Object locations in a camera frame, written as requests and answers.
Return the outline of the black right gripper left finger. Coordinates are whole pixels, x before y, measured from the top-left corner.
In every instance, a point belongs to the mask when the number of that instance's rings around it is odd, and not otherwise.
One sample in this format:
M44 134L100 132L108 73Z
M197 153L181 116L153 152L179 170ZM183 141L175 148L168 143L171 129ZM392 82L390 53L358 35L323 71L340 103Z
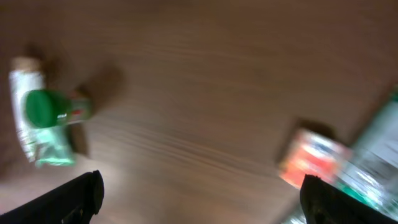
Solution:
M89 223L104 199L100 171L79 177L1 215L1 223L62 224Z

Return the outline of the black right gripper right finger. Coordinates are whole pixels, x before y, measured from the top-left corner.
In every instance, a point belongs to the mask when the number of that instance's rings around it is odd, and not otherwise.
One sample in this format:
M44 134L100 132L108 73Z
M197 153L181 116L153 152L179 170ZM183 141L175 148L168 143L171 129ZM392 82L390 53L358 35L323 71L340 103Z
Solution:
M306 175L300 204L307 224L397 224L314 175Z

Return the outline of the orange snack packet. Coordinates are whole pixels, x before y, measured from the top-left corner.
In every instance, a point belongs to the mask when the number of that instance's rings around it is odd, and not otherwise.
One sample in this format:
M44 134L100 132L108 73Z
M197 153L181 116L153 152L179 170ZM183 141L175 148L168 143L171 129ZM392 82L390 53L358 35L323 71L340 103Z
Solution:
M279 177L300 189L305 176L332 184L352 156L350 148L308 129L299 129L279 164Z

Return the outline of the green 3M wipes package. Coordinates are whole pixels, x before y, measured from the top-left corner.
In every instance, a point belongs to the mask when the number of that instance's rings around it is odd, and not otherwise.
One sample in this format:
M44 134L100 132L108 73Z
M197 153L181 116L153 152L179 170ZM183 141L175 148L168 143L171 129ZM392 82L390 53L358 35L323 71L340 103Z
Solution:
M353 154L330 185L397 221L397 90L348 148ZM300 189L299 201L281 223L307 223Z

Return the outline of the mint green tissue pack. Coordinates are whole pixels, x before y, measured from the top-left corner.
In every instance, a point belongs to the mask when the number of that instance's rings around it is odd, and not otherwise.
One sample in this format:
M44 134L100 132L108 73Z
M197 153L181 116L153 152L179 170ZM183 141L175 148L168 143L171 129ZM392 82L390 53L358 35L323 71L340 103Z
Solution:
M75 164L66 126L35 129L34 134L39 147L36 150L35 166L72 166Z

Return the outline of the white tube brown cap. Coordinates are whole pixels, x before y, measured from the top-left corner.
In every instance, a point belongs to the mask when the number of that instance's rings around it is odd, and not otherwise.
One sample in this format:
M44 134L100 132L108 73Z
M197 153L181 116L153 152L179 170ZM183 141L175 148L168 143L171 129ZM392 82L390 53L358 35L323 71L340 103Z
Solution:
M38 143L30 121L26 118L25 102L30 91L45 88L40 60L32 57L12 59L9 85L17 138L28 161L34 162Z

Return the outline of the green lid jar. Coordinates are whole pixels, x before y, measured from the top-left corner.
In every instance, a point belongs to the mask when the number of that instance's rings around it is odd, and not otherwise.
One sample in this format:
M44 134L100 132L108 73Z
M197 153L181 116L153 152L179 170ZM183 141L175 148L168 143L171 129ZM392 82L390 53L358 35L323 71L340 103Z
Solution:
M93 112L91 99L79 91L64 94L60 91L40 89L27 94L26 118L35 128L51 128L81 123Z

